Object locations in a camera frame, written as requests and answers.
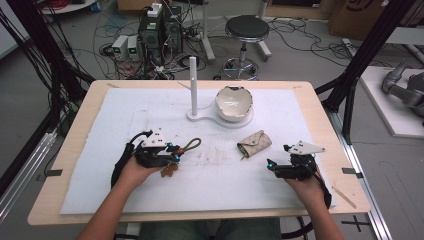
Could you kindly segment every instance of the forearm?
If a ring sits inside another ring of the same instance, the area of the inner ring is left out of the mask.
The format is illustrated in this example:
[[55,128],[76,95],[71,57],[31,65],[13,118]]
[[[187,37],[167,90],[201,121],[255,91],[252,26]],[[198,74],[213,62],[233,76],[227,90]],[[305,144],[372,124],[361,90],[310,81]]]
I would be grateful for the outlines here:
[[132,189],[117,183],[80,233],[78,239],[113,239]]
[[317,240],[344,239],[324,202],[309,204],[305,207],[311,217]]

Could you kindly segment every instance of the wrist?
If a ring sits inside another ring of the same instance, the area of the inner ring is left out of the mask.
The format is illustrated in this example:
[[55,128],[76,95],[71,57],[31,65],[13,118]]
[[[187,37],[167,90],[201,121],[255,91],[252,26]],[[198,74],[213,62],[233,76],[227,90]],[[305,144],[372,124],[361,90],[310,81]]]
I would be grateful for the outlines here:
[[132,193],[132,191],[134,191],[134,189],[137,186],[132,186],[131,184],[128,184],[125,181],[120,181],[121,179],[118,179],[118,181],[116,182],[115,186],[113,186],[113,189],[116,189],[117,191],[121,192],[121,194],[127,194],[130,195]]
[[305,206],[308,212],[325,209],[327,211],[327,206],[325,205],[324,199],[311,199],[309,201],[304,201],[303,205]]

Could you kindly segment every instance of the white paper sheet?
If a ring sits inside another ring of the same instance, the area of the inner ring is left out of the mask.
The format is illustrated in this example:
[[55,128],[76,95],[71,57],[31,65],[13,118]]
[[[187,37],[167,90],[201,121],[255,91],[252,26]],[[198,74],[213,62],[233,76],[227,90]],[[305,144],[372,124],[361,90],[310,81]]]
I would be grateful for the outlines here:
[[[199,108],[210,105],[218,90],[198,90]],[[190,122],[190,91],[185,89],[110,89],[75,166],[61,214],[94,213],[110,190],[125,143],[139,132],[159,128],[174,145],[184,146],[195,137],[202,144],[182,156],[171,178],[159,172],[151,175],[132,193],[124,212],[301,208],[295,193],[267,169],[266,161],[289,164],[284,144],[313,143],[295,95],[292,90],[250,92],[252,122],[242,129],[226,129],[209,120]],[[240,161],[236,143],[259,130],[273,144]]]

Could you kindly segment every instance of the stool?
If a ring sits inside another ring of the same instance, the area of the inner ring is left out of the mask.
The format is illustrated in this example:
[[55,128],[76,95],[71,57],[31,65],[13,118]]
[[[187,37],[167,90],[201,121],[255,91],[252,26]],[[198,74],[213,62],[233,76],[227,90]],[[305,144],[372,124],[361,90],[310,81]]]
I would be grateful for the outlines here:
[[225,75],[233,79],[258,80],[259,66],[246,58],[246,43],[257,43],[268,37],[269,26],[260,18],[242,15],[231,18],[225,25],[228,36],[242,41],[240,57],[228,59],[222,65]]

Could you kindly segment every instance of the black metal post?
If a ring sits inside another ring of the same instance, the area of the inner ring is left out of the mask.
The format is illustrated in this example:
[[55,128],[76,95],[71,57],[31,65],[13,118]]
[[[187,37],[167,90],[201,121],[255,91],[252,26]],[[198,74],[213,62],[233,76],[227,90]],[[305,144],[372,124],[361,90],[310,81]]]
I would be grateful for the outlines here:
[[320,94],[333,88],[329,97],[323,101],[324,108],[333,112],[338,111],[338,107],[347,97],[342,133],[348,144],[351,144],[350,126],[356,84],[362,73],[414,3],[415,0],[391,0],[347,66],[345,72],[339,78],[315,90],[317,94]]

